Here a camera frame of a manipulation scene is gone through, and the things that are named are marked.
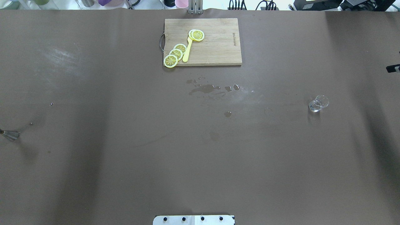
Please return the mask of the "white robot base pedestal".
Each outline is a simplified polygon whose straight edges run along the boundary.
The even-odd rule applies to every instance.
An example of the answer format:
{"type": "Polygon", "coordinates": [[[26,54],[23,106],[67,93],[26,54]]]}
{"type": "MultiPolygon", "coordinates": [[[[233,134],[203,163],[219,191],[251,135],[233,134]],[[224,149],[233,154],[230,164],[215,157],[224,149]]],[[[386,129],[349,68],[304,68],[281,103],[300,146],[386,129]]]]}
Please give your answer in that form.
{"type": "Polygon", "coordinates": [[[160,215],[153,225],[235,225],[234,215],[160,215]]]}

